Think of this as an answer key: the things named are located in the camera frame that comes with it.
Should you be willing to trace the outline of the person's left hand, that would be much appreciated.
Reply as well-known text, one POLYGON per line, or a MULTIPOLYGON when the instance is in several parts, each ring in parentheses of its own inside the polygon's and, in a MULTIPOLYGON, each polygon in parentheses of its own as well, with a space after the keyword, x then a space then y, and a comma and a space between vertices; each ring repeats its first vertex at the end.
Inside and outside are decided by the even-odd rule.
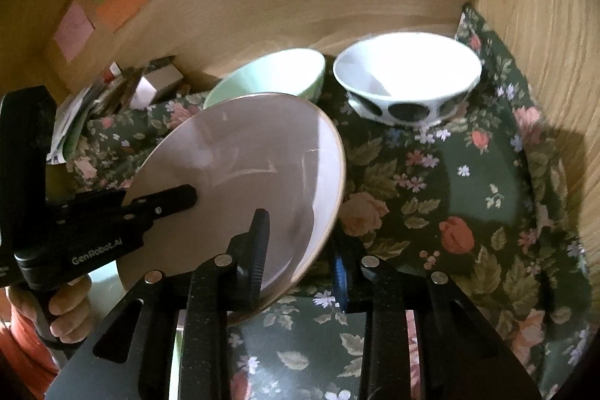
MULTIPOLYGON (((62 285, 49 301, 49 311, 55 317, 49 326, 51 334, 62 343, 79 343, 87 338, 93 328, 89 292, 92 288, 90 275, 80 276, 62 285)), ((11 308, 24 318, 37 320, 33 297, 16 286, 9 286, 6 297, 11 308)))

